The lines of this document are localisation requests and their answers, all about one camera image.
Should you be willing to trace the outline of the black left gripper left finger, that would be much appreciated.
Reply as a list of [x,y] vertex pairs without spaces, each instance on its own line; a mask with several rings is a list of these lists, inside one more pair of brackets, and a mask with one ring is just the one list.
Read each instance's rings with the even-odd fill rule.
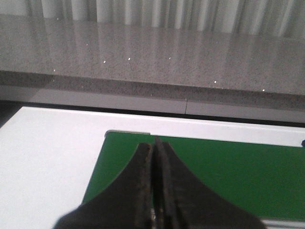
[[138,144],[124,170],[96,197],[62,216],[56,229],[150,229],[153,147]]

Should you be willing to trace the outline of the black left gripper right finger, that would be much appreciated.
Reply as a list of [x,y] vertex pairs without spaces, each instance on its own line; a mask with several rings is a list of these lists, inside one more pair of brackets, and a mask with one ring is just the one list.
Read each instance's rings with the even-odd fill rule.
[[265,228],[205,185],[159,137],[153,146],[153,200],[159,229]]

